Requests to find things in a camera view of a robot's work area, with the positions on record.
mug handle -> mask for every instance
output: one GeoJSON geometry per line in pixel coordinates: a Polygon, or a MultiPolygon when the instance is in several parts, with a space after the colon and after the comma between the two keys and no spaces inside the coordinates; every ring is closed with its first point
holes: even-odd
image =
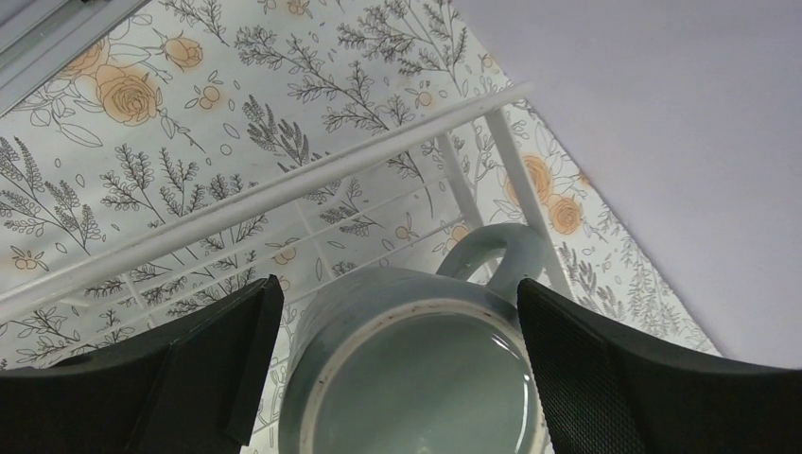
{"type": "Polygon", "coordinates": [[[514,302],[518,283],[540,275],[550,244],[528,225],[505,223],[479,227],[465,236],[445,256],[437,274],[467,280],[488,260],[504,255],[487,287],[514,302]]]}

mug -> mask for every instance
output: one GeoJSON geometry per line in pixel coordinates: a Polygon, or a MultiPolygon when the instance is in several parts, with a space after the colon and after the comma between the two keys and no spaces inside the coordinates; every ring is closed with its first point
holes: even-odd
{"type": "Polygon", "coordinates": [[[353,271],[290,345],[281,454],[540,453],[547,431],[514,302],[550,243],[521,224],[463,238],[436,274],[353,271]],[[486,286],[467,279],[503,257],[486,286]]]}

white dish rack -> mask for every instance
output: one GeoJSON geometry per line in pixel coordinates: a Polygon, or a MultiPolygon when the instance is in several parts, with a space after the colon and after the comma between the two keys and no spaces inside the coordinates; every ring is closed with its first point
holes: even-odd
{"type": "MultiPolygon", "coordinates": [[[[469,229],[476,229],[483,225],[484,222],[468,181],[461,171],[458,154],[451,144],[448,132],[480,117],[484,117],[488,129],[496,142],[498,154],[502,164],[506,167],[524,219],[543,238],[549,238],[549,230],[540,212],[532,182],[518,153],[507,117],[502,111],[504,106],[518,101],[530,89],[531,86],[529,84],[521,83],[498,93],[475,97],[442,109],[435,115],[409,123],[339,153],[325,156],[307,166],[291,170],[270,182],[264,182],[243,190],[229,199],[207,206],[173,223],[162,225],[146,235],[119,244],[104,253],[96,254],[65,269],[52,272],[13,288],[0,295],[0,320],[9,320],[17,315],[52,304],[81,307],[92,307],[101,304],[98,301],[75,295],[79,295],[81,290],[92,284],[118,276],[126,284],[128,293],[122,292],[114,295],[113,301],[118,302],[118,300],[133,298],[141,310],[137,321],[147,319],[150,327],[155,326],[157,323],[152,316],[154,312],[160,310],[160,307],[148,306],[143,296],[144,292],[170,280],[189,275],[193,271],[201,270],[203,267],[211,266],[225,257],[234,256],[236,253],[246,251],[254,245],[264,243],[265,236],[268,234],[261,233],[244,241],[231,244],[221,251],[200,257],[197,262],[187,267],[144,283],[135,284],[131,278],[130,271],[160,257],[175,253],[204,238],[217,235],[232,226],[248,221],[248,219],[294,203],[298,215],[300,215],[301,219],[304,219],[306,235],[297,238],[291,244],[283,245],[272,255],[260,257],[257,262],[252,263],[255,266],[258,262],[275,259],[281,256],[282,253],[286,253],[304,243],[314,244],[325,265],[324,269],[328,273],[327,279],[308,288],[303,294],[296,295],[297,297],[294,296],[292,300],[287,302],[288,305],[291,305],[294,301],[309,296],[339,277],[339,274],[332,272],[331,261],[326,257],[324,248],[320,244],[321,236],[361,216],[361,214],[355,214],[320,231],[315,231],[309,225],[309,222],[305,220],[304,213],[297,200],[324,187],[326,184],[342,180],[373,166],[381,166],[392,157],[431,139],[436,140],[438,149],[442,153],[445,174],[441,175],[437,180],[417,185],[411,190],[397,194],[388,200],[374,203],[366,210],[363,210],[363,213],[381,207],[392,208],[394,204],[402,204],[404,198],[415,191],[427,189],[433,185],[442,185],[445,182],[450,187],[450,192],[459,207],[459,215],[443,222],[439,228],[418,235],[400,248],[392,249],[367,263],[360,264],[354,270],[371,266],[375,262],[411,247],[458,223],[464,223],[469,229]]],[[[170,300],[180,301],[182,298],[191,296],[204,288],[215,286],[227,278],[237,276],[241,272],[242,270],[238,269],[226,271],[218,275],[214,280],[204,282],[202,287],[185,289],[173,295],[170,300]]],[[[545,273],[552,288],[566,297],[571,296],[565,271],[553,248],[547,254],[545,273]]],[[[104,305],[110,303],[110,301],[102,302],[104,305]]],[[[104,334],[104,332],[99,332],[97,336],[102,337],[104,334]]]]}

mug rim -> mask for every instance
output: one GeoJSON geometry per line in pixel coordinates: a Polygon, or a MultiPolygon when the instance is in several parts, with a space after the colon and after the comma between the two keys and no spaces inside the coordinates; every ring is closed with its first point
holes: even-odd
{"type": "MultiPolygon", "coordinates": [[[[328,357],[320,373],[315,377],[312,389],[309,390],[305,399],[304,408],[301,413],[301,424],[298,440],[298,454],[314,454],[314,433],[317,425],[317,416],[320,413],[323,399],[332,382],[332,379],[340,372],[345,361],[356,352],[356,350],[368,341],[379,331],[411,318],[434,315],[434,314],[461,314],[481,323],[490,324],[497,331],[503,334],[516,349],[517,355],[526,362],[527,368],[532,374],[529,356],[527,355],[526,344],[523,335],[510,321],[501,317],[493,310],[477,306],[476,304],[452,298],[428,298],[417,300],[396,306],[392,309],[383,311],[379,315],[367,321],[359,329],[351,333],[343,343],[341,343],[328,357]]],[[[304,363],[304,356],[299,358],[298,366],[304,363]]],[[[537,386],[532,382],[533,397],[536,412],[529,424],[533,430],[532,443],[522,454],[535,454],[543,451],[547,440],[543,421],[543,411],[540,405],[540,398],[537,386]]]]}

floral tablecloth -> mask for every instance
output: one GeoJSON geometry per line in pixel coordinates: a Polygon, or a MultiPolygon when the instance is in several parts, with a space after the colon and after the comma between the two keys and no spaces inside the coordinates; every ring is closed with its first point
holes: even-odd
{"type": "MultiPolygon", "coordinates": [[[[510,83],[444,0],[154,0],[0,119],[0,290],[510,83]]],[[[534,109],[519,102],[507,114],[577,302],[716,353],[534,109]]],[[[452,142],[485,221],[520,221],[483,121],[453,131],[452,142]]],[[[44,367],[122,341],[274,273],[290,303],[253,449],[276,452],[288,345],[311,291],[453,218],[445,184],[436,184],[442,167],[436,144],[425,143],[137,268],[131,278],[147,287],[206,254],[265,237],[188,279],[149,288],[148,306],[160,307],[150,319],[137,317],[143,308],[110,279],[76,295],[96,306],[49,306],[0,321],[0,370],[44,367]],[[304,245],[271,256],[356,214],[325,234],[324,251],[304,245]],[[214,288],[174,298],[231,270],[214,288]]],[[[466,233],[449,226],[377,264],[434,270],[466,233]]]]}

